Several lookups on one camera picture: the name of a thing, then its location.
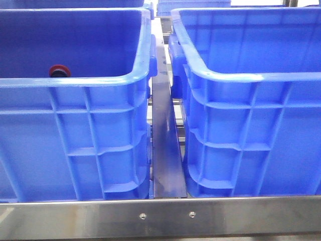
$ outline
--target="plastic crate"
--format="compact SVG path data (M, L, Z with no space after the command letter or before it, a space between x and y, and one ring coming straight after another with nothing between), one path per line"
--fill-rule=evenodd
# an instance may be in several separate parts
M158 0L157 16L170 16L171 10L179 8L230 7L231 0Z
M321 194L320 14L172 11L191 195Z
M0 18L0 202L146 198L149 11ZM71 77L49 78L55 64Z
M1 0L0 9L144 8L154 19L151 0Z

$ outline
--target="metal bar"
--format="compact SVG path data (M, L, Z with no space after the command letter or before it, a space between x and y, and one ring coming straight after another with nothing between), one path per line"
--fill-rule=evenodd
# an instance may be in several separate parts
M160 18L152 22L156 36L158 75L152 78L154 197L186 197L186 184Z
M0 239L321 232L321 196L0 204Z

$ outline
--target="crate rim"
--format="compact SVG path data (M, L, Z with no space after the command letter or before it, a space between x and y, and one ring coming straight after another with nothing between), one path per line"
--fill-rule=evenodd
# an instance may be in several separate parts
M181 11L184 12L198 12L198 11L319 11L320 7L310 8L287 8L287 7L262 7L262 8L180 8L171 10L174 34L177 36L180 45L183 49L187 63L191 71L197 76L215 81L215 82L293 82L293 81L319 81L321 78L321 72L292 72L292 73L220 73L210 70L200 54L196 50L191 38L189 37L185 26L181 19Z
M136 56L132 71L125 75L110 77L69 77L69 78L0 78L0 88L17 87L95 87L128 85L148 76L151 23L150 11L141 8L72 8L72 9L3 9L8 12L141 12L141 25Z

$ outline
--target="metal rail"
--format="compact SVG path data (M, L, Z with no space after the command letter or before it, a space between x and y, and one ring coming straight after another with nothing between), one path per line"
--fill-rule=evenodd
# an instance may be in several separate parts
M0 204L0 239L321 232L321 196Z
M158 60L158 75L152 78L154 197L187 197L160 18L153 20L152 31Z

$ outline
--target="red drain plug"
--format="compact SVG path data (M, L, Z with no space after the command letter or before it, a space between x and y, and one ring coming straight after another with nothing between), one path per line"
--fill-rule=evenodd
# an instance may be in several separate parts
M55 64L49 69L49 76L52 78L70 77L69 68L62 64Z

